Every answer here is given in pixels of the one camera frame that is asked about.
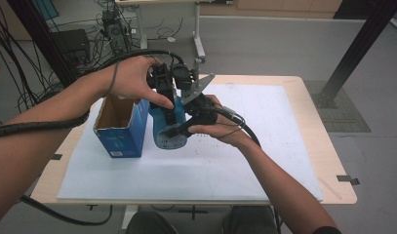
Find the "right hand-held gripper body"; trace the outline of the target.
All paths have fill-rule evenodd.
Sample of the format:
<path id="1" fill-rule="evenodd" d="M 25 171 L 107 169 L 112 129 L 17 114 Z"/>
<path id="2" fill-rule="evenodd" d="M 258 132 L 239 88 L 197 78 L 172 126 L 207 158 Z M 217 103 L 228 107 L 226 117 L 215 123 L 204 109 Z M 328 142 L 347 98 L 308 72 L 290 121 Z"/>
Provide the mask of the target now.
<path id="1" fill-rule="evenodd" d="M 211 73 L 204 78 L 191 81 L 186 90 L 181 91 L 181 103 L 190 118 L 186 121 L 187 127 L 194 125 L 213 125 L 218 118 L 213 102 L 203 94 L 203 91 L 216 77 Z"/>

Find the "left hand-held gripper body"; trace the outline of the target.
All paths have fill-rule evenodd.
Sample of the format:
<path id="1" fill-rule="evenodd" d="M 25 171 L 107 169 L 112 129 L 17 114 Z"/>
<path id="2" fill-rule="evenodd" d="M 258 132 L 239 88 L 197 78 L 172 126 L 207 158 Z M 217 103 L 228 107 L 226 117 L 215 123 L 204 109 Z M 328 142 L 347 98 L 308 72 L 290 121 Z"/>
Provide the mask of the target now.
<path id="1" fill-rule="evenodd" d="M 168 66 L 166 63 L 156 64 L 150 68 L 147 84 L 158 94 L 169 99 L 178 97 L 177 90 L 188 91 L 192 86 L 192 74 L 183 63 Z"/>

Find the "blue plastic bottle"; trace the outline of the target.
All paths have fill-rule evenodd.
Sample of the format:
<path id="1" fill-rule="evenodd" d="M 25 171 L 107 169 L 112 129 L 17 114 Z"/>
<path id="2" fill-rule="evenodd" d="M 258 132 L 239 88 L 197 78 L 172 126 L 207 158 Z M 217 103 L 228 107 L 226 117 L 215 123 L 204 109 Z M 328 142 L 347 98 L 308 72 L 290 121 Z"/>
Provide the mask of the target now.
<path id="1" fill-rule="evenodd" d="M 153 119 L 153 139 L 158 148 L 172 150 L 184 147 L 187 137 L 177 133 L 176 128 L 185 123 L 181 98 L 175 98 L 175 108 L 168 112 L 163 107 L 150 104 L 148 113 Z"/>

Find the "blue cardboard box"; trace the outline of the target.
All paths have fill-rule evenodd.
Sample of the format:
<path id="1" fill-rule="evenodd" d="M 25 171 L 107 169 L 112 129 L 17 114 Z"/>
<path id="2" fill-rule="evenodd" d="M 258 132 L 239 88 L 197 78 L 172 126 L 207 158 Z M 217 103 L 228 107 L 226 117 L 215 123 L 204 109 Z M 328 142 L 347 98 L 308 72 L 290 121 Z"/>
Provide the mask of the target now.
<path id="1" fill-rule="evenodd" d="M 106 96 L 94 124 L 94 132 L 111 158 L 140 158 L 149 102 Z"/>

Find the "person's left hand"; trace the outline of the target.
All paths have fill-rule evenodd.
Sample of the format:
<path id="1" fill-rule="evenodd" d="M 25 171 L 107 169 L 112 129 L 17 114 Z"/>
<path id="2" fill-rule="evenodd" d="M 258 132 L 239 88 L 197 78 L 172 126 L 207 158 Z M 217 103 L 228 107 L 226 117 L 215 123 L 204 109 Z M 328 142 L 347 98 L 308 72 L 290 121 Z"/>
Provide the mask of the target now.
<path id="1" fill-rule="evenodd" d="M 160 64 L 160 61 L 144 56 L 120 61 L 111 94 L 123 98 L 146 99 L 160 107 L 173 109 L 174 105 L 167 97 L 153 91 L 147 84 L 148 69 L 156 64 Z"/>

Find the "person's right hand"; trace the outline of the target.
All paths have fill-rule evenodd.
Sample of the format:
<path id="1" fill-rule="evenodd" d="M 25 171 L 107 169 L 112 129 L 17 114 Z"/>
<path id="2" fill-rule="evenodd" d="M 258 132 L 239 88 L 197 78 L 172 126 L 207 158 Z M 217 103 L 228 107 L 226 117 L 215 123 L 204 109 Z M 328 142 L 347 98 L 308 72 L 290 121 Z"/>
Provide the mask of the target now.
<path id="1" fill-rule="evenodd" d="M 241 127 L 220 114 L 213 125 L 193 125 L 188 128 L 188 131 L 191 134 L 208 135 L 236 148 L 255 143 Z"/>

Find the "white paper sheet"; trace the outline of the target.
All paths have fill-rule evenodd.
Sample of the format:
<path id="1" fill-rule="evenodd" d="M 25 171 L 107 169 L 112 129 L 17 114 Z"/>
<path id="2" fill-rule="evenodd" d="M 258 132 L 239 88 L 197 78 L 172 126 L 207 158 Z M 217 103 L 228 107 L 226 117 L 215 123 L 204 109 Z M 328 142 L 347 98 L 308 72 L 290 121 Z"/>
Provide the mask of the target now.
<path id="1" fill-rule="evenodd" d="M 323 197 L 285 89 L 281 86 L 213 84 L 207 93 L 242 115 L 263 150 L 316 199 Z M 88 120 L 58 193 L 64 200 L 149 202 L 264 202 L 267 197 L 246 159 L 210 136 L 191 136 L 175 150 L 144 136 L 138 158 L 112 158 Z"/>

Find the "black wrist band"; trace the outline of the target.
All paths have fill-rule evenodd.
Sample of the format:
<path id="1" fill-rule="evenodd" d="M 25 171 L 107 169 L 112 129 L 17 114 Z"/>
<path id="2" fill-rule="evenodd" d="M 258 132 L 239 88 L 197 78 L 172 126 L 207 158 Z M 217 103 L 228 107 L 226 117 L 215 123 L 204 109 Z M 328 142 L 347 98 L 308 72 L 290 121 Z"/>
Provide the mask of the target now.
<path id="1" fill-rule="evenodd" d="M 112 79 L 110 82 L 110 85 L 107 89 L 107 91 L 105 92 L 105 94 L 103 95 L 104 98 L 106 98 L 112 91 L 114 84 L 115 84 L 115 80 L 116 80 L 116 76 L 117 76 L 117 72 L 118 72 L 118 67 L 119 67 L 120 61 L 117 61 L 114 65 L 114 69 L 113 69 L 113 74 L 112 74 Z"/>

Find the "computer tower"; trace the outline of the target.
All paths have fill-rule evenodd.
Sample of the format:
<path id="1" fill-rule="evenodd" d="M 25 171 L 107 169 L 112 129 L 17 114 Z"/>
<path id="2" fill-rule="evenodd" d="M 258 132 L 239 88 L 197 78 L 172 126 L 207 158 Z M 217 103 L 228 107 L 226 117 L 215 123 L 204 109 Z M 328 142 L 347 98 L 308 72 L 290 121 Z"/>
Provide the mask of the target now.
<path id="1" fill-rule="evenodd" d="M 104 31 L 110 40 L 111 51 L 119 56 L 130 51 L 129 41 L 116 10 L 104 10 L 101 16 Z"/>

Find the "black equipment case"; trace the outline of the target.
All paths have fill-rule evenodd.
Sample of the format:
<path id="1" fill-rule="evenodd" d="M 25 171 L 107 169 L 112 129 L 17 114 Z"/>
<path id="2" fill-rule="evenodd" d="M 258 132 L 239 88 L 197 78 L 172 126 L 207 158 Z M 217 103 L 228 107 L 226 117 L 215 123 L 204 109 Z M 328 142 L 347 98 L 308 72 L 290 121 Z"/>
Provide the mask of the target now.
<path id="1" fill-rule="evenodd" d="M 72 65 L 84 65 L 90 61 L 90 42 L 84 29 L 51 33 L 52 39 L 64 58 Z"/>

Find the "person's left leg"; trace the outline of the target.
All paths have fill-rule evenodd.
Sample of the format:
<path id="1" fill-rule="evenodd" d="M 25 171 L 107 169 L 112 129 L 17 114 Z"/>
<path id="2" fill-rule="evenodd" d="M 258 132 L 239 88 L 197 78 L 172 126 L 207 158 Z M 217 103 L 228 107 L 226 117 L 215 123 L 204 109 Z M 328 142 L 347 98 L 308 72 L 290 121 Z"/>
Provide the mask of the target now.
<path id="1" fill-rule="evenodd" d="M 125 234 L 178 234 L 174 226 L 156 212 L 137 212 L 129 221 Z"/>

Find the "person's leg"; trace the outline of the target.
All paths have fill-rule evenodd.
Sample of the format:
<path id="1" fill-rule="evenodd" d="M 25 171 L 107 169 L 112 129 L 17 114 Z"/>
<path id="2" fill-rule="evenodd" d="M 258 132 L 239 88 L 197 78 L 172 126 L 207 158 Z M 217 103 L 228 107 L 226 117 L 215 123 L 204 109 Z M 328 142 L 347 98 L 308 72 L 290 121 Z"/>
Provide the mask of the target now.
<path id="1" fill-rule="evenodd" d="M 125 234 L 178 234 L 174 226 L 156 212 L 137 212 L 129 221 Z"/>
<path id="2" fill-rule="evenodd" d="M 221 227 L 222 234 L 279 234 L 268 206 L 235 206 Z"/>

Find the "person's right leg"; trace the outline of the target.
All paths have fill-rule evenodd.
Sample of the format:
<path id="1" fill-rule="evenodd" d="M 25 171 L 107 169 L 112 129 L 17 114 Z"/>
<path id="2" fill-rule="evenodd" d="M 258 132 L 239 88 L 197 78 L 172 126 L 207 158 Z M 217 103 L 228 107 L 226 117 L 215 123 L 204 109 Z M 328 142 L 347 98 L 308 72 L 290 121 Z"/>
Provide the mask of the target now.
<path id="1" fill-rule="evenodd" d="M 268 206 L 235 206 L 221 227 L 222 234 L 279 234 Z"/>

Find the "wooden cabinet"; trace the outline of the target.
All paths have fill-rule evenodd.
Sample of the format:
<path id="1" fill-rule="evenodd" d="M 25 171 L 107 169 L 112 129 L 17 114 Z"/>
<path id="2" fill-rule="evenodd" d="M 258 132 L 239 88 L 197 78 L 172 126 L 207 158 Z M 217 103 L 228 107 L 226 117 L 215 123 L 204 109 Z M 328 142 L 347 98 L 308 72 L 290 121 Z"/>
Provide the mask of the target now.
<path id="1" fill-rule="evenodd" d="M 332 19 L 342 0 L 227 0 L 201 5 L 202 16 Z"/>

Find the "dark floor mat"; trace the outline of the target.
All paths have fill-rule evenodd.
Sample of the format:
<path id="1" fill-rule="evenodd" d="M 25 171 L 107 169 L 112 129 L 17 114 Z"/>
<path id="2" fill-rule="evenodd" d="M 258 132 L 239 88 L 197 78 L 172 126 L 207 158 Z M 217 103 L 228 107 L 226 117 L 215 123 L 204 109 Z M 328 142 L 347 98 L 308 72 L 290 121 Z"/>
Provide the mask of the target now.
<path id="1" fill-rule="evenodd" d="M 317 104 L 317 99 L 326 82 L 306 80 L 304 84 L 328 133 L 371 132 L 368 124 L 344 89 L 338 92 L 329 105 L 320 107 Z"/>

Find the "white desk frame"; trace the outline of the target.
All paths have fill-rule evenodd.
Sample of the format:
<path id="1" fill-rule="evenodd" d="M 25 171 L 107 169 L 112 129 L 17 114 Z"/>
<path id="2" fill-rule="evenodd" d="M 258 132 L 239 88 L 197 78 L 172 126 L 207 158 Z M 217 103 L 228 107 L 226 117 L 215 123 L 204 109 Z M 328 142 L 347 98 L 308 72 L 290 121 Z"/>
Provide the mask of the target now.
<path id="1" fill-rule="evenodd" d="M 206 53 L 200 37 L 200 9 L 203 3 L 211 3 L 215 0 L 114 0 L 119 6 L 128 6 L 135 10 L 138 19 L 140 33 L 140 47 L 148 48 L 148 39 L 142 25 L 141 5 L 157 5 L 157 4 L 191 4 L 193 6 L 194 29 L 192 30 L 192 39 L 196 50 L 196 58 L 194 59 L 194 68 L 200 70 L 200 65 L 206 61 Z"/>

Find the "black metal stand post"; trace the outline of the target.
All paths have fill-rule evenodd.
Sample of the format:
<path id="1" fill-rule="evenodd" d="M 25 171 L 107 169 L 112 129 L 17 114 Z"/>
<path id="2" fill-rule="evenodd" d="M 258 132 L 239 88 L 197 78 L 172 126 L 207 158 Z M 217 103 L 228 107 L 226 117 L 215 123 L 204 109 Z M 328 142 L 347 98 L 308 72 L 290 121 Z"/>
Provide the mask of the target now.
<path id="1" fill-rule="evenodd" d="M 66 88 L 76 81 L 75 73 L 57 47 L 46 21 L 32 0 L 7 0 L 21 24 Z"/>
<path id="2" fill-rule="evenodd" d="M 335 108 L 335 98 L 397 12 L 397 0 L 382 0 L 367 18 L 321 91 L 312 96 L 317 108 Z"/>

